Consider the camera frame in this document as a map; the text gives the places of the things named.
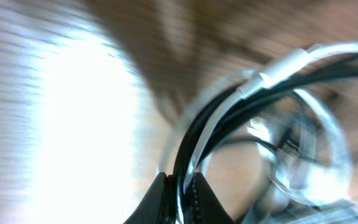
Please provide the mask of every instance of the brown surface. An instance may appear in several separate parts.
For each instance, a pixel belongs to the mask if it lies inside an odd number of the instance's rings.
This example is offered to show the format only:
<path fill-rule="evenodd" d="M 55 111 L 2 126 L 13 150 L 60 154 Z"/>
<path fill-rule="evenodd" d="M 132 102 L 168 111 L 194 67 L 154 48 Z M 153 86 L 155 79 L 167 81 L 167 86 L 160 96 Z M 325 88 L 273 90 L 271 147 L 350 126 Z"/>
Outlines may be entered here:
<path fill-rule="evenodd" d="M 0 223 L 123 222 L 211 80 L 342 40 L 358 1 L 0 0 Z M 222 154 L 208 180 L 234 216 L 261 164 Z"/>

